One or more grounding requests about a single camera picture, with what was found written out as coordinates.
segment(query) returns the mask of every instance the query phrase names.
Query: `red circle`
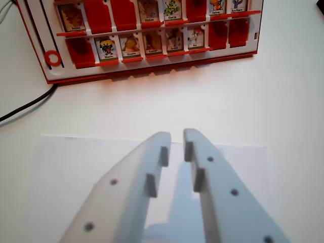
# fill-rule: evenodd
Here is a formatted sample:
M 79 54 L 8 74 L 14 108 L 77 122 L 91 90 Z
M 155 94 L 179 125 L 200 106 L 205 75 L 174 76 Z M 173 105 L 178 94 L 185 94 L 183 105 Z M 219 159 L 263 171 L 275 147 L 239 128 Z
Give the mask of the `red circle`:
M 57 56 L 57 62 L 51 62 L 51 59 L 50 59 L 50 55 L 51 55 L 51 54 Z M 61 64 L 62 59 L 61 59 L 60 54 L 59 54 L 57 51 L 49 50 L 49 51 L 45 52 L 45 61 L 46 61 L 48 64 L 50 64 L 51 66 L 58 66 L 58 65 Z

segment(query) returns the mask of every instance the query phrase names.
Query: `guess who game board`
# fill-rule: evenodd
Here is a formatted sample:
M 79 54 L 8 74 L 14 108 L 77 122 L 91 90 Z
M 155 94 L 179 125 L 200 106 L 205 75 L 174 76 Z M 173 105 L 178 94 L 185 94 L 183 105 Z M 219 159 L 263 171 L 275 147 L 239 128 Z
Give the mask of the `guess who game board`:
M 257 53 L 263 0 L 18 0 L 48 83 Z

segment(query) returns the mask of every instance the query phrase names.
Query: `character card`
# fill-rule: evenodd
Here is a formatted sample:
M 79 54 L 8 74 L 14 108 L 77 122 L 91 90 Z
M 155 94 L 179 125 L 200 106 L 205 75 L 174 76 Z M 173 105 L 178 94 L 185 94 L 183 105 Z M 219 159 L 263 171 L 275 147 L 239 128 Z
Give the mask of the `character card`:
M 95 43 L 101 62 L 118 59 L 115 42 L 108 36 L 95 38 Z
M 59 5 L 58 10 L 65 32 L 85 29 L 81 10 L 74 4 Z
M 225 6 L 226 0 L 209 0 L 209 15 L 226 13 Z
M 248 0 L 230 0 L 232 1 L 231 5 L 231 12 L 232 13 L 238 13 L 246 11 Z
M 161 36 L 156 31 L 143 33 L 145 55 L 156 55 L 162 53 Z
M 133 34 L 124 34 L 119 36 L 121 52 L 124 58 L 140 57 L 140 46 L 138 39 Z
M 188 49 L 203 48 L 204 43 L 204 30 L 200 26 L 188 27 Z
M 181 0 L 163 0 L 164 19 L 182 19 Z
M 141 23 L 158 21 L 158 6 L 156 0 L 138 0 Z
M 168 52 L 183 51 L 183 33 L 178 29 L 166 29 Z

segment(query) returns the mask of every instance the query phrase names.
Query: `black cable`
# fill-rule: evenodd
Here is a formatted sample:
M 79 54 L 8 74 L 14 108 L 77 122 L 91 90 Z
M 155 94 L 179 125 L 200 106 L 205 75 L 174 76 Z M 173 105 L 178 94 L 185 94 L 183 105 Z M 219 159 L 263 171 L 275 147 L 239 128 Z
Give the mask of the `black cable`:
M 12 117 L 13 115 L 21 112 L 22 110 L 25 110 L 25 109 L 31 107 L 32 105 L 38 103 L 39 101 L 45 99 L 49 95 L 53 94 L 55 92 L 56 88 L 57 88 L 57 84 L 53 84 L 53 86 L 45 94 L 43 94 L 42 96 L 39 96 L 37 99 L 29 102 L 28 104 L 25 104 L 25 105 L 19 107 L 18 109 L 15 109 L 14 111 L 8 113 L 7 115 L 4 115 L 3 117 L 0 117 L 0 122 Z

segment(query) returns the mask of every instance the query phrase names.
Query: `screw hole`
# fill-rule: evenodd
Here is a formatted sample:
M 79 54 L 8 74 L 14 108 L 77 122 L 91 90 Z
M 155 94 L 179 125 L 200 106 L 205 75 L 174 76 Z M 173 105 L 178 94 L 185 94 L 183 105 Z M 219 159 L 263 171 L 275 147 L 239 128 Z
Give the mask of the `screw hole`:
M 85 231 L 89 232 L 89 231 L 93 230 L 94 227 L 95 227 L 95 225 L 92 222 L 88 222 L 85 224 Z
M 232 189 L 232 190 L 231 190 L 231 194 L 232 194 L 233 196 L 238 196 L 238 190 L 236 190 L 236 189 Z
M 270 236 L 265 236 L 263 238 L 263 240 L 264 240 L 265 243 L 273 243 L 274 242 L 273 239 Z
M 110 184 L 112 185 L 112 186 L 114 186 L 114 185 L 116 185 L 117 184 L 117 180 L 116 179 L 112 179 L 111 181 L 110 181 Z

